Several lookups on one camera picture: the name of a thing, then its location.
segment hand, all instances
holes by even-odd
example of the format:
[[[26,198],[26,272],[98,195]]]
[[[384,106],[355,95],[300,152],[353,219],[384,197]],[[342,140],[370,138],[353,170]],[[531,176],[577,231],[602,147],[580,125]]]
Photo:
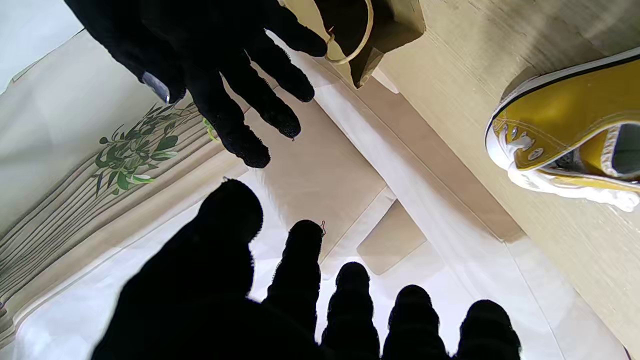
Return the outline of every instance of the hand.
[[[312,56],[323,56],[326,44],[277,0],[65,1],[114,59],[162,100],[175,103],[188,89],[222,144],[247,166],[264,168],[269,150],[244,124],[220,74],[284,136],[300,133],[296,115],[250,64],[253,60],[300,101],[311,101],[309,80],[265,29]]]

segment shoe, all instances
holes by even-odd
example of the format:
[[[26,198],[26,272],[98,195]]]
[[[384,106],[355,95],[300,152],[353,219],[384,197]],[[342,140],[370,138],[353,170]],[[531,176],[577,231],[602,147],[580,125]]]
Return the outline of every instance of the shoe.
[[[516,184],[632,211],[640,203],[640,47],[531,78],[494,111],[485,147]]]

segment paper bag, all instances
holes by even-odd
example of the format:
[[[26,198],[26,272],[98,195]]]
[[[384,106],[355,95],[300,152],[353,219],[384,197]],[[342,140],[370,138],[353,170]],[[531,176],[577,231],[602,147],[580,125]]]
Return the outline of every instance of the paper bag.
[[[328,57],[343,58],[362,41],[367,26],[365,0],[286,0],[298,20],[329,39]],[[373,28],[360,53],[337,70],[355,87],[361,87],[385,53],[419,38],[426,30],[419,0],[372,0]]]

